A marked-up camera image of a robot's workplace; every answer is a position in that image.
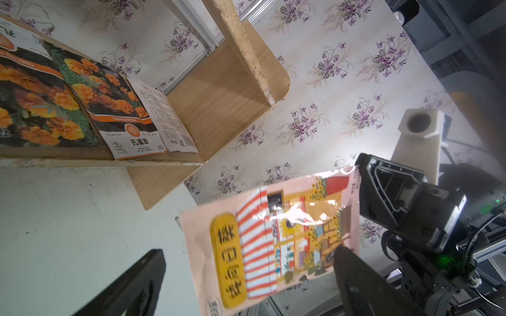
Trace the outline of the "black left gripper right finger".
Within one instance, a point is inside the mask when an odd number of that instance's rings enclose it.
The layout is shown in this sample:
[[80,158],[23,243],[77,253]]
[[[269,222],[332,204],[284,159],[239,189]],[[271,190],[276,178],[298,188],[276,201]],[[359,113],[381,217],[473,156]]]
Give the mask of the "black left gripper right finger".
[[424,315],[345,246],[335,250],[333,270],[345,315]]

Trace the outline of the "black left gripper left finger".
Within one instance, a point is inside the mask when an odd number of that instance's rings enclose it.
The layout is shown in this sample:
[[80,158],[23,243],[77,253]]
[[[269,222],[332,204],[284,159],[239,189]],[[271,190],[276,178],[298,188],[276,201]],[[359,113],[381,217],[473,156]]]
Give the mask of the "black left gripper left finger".
[[165,273],[163,250],[150,250],[75,315],[153,315]]

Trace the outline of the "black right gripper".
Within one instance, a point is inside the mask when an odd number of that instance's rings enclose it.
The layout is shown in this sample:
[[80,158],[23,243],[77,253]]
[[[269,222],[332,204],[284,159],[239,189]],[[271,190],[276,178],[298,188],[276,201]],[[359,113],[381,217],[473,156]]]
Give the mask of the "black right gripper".
[[444,251],[466,204],[459,185],[426,183],[419,169],[361,153],[360,215],[400,236],[417,251]]

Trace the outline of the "pink storefront seed bag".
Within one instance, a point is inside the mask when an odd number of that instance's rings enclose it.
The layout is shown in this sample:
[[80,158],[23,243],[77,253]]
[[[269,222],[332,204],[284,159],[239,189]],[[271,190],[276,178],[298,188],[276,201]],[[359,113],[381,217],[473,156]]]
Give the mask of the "pink storefront seed bag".
[[234,315],[333,271],[360,250],[356,167],[262,184],[184,212],[181,228],[203,315]]

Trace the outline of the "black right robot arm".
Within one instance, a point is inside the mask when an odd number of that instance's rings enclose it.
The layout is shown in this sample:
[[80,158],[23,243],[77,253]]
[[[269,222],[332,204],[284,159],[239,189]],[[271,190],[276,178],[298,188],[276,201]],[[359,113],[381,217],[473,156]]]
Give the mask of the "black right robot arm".
[[383,227],[382,250],[399,264],[402,295],[427,315],[445,315],[454,293],[480,283],[474,251],[505,213],[505,184],[464,163],[442,165],[437,184],[370,154],[355,165],[360,213]]

